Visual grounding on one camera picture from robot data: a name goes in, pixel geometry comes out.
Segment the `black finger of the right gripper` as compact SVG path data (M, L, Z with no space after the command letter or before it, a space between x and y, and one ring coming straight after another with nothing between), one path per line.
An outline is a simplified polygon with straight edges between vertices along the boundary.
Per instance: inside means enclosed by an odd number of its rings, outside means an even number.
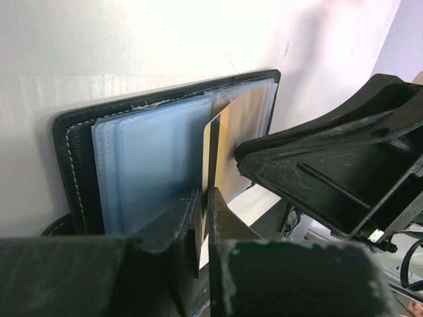
M377 74L368 82L404 81ZM360 212L350 148L351 123L363 117L359 100L355 94L317 119L242 143L235 154L239 172L335 236L351 238L351 212Z

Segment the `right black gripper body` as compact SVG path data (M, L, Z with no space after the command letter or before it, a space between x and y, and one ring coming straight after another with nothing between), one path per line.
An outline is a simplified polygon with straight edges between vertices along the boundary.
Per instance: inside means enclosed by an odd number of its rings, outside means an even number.
M354 240L385 240L422 209L422 86L367 82L351 123Z

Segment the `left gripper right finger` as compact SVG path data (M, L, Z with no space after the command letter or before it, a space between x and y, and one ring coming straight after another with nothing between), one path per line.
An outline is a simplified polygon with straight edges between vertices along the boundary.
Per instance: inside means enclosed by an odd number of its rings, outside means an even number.
M350 242L261 238L208 191L212 316L394 316L370 252Z

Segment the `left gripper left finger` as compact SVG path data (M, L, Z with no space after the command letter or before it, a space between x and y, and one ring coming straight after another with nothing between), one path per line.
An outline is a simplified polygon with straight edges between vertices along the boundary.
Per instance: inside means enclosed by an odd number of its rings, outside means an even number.
M131 236L1 240L2 316L189 316L202 191L177 195Z

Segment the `black leather card holder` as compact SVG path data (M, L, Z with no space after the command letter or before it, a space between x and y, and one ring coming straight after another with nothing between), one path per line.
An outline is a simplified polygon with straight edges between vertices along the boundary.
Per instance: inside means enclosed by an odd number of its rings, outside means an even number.
M201 184L202 134L213 106L272 88L266 135L280 79L276 69L255 71L59 114L52 137L69 213L44 234L132 234L144 227L178 191Z

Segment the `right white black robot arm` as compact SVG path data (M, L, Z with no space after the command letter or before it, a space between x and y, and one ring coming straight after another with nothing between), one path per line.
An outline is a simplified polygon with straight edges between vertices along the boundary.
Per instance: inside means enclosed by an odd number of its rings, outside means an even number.
M395 253L422 212L422 86L376 74L299 126L241 143L240 174L342 240Z

